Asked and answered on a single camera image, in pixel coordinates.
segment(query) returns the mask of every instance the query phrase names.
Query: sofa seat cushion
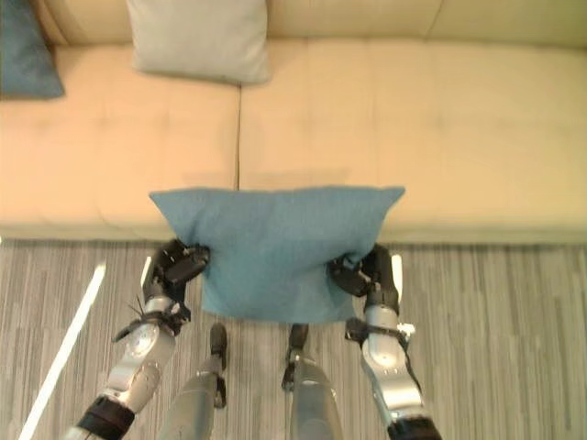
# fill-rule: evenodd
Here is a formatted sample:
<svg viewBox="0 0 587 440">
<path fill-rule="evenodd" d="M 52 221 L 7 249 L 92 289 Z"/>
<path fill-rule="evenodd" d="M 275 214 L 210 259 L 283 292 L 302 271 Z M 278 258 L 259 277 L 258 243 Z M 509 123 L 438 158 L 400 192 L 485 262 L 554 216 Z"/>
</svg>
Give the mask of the sofa seat cushion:
<svg viewBox="0 0 587 440">
<path fill-rule="evenodd" d="M 385 39 L 270 43 L 243 90 L 241 189 L 403 185 L 381 239 L 586 238 L 584 51 Z"/>
<path fill-rule="evenodd" d="M 238 88 L 148 76 L 131 54 L 57 48 L 66 97 L 0 103 L 0 235 L 166 238 L 149 192 L 237 187 Z"/>
</svg>

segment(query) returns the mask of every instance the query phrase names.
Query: sofa backrest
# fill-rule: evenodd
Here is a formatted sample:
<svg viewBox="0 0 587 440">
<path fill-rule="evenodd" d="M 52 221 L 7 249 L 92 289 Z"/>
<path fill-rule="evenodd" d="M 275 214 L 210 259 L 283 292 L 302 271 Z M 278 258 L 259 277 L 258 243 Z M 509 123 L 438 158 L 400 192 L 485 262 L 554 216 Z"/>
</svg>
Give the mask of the sofa backrest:
<svg viewBox="0 0 587 440">
<path fill-rule="evenodd" d="M 32 1 L 56 44 L 131 40 L 126 0 Z M 587 48 L 587 0 L 268 0 L 268 6 L 269 35 L 276 38 L 414 37 Z"/>
</svg>

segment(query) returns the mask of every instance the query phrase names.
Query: white pillow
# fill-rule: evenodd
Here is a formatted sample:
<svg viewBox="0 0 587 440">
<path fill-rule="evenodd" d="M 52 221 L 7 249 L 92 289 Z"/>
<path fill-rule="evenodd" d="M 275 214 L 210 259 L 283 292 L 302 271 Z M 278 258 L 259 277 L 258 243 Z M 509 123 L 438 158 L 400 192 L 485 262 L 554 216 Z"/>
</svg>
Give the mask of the white pillow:
<svg viewBox="0 0 587 440">
<path fill-rule="evenodd" d="M 226 83 L 270 79 L 265 0 L 127 0 L 143 72 Z"/>
</svg>

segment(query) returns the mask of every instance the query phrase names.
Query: couch seam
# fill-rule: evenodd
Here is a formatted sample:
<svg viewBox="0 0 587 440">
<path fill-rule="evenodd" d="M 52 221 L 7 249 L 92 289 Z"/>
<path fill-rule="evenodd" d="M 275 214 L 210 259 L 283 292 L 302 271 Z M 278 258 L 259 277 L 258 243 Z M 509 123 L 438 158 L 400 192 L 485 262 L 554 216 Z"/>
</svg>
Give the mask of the couch seam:
<svg viewBox="0 0 587 440">
<path fill-rule="evenodd" d="M 235 186 L 240 190 L 240 128 L 242 118 L 242 84 L 238 87 L 237 139 L 235 148 Z"/>
<path fill-rule="evenodd" d="M 55 14 L 51 10 L 51 7 L 50 7 L 49 3 L 46 2 L 45 0 L 40 0 L 40 2 L 45 6 L 45 9 L 47 10 L 47 13 L 51 17 L 51 20 L 53 21 L 53 24 L 55 25 L 55 28 L 58 30 L 58 32 L 59 32 L 61 38 L 63 39 L 63 41 L 65 41 L 65 45 L 66 46 L 69 46 L 70 45 L 70 41 L 67 39 L 67 37 L 65 37 L 65 33 L 63 32 L 63 29 L 61 29 L 60 24 L 57 22 L 57 19 L 55 18 Z"/>
<path fill-rule="evenodd" d="M 440 6 L 438 7 L 437 12 L 434 14 L 434 18 L 432 18 L 432 23 L 430 23 L 430 26 L 428 27 L 428 30 L 426 31 L 426 34 L 424 35 L 424 40 L 430 39 L 430 34 L 432 33 L 432 30 L 434 30 L 434 28 L 437 25 L 437 21 L 438 21 L 438 18 L 440 17 L 440 13 L 442 12 L 442 9 L 444 8 L 444 4 L 445 4 L 445 0 L 440 0 Z"/>
</svg>

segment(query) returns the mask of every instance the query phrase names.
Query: blue pillow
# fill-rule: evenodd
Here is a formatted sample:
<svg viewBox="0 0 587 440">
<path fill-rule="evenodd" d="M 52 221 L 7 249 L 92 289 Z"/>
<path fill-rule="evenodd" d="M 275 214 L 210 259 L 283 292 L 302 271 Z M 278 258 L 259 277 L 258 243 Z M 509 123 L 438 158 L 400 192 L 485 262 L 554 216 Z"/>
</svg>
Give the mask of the blue pillow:
<svg viewBox="0 0 587 440">
<path fill-rule="evenodd" d="M 28 0 L 2 0 L 0 94 L 53 98 L 63 86 Z"/>
<path fill-rule="evenodd" d="M 354 315 L 351 297 L 326 264 L 369 253 L 404 188 L 327 187 L 287 192 L 191 189 L 155 192 L 185 244 L 211 249 L 204 273 L 208 312 L 283 323 L 323 323 Z"/>
</svg>

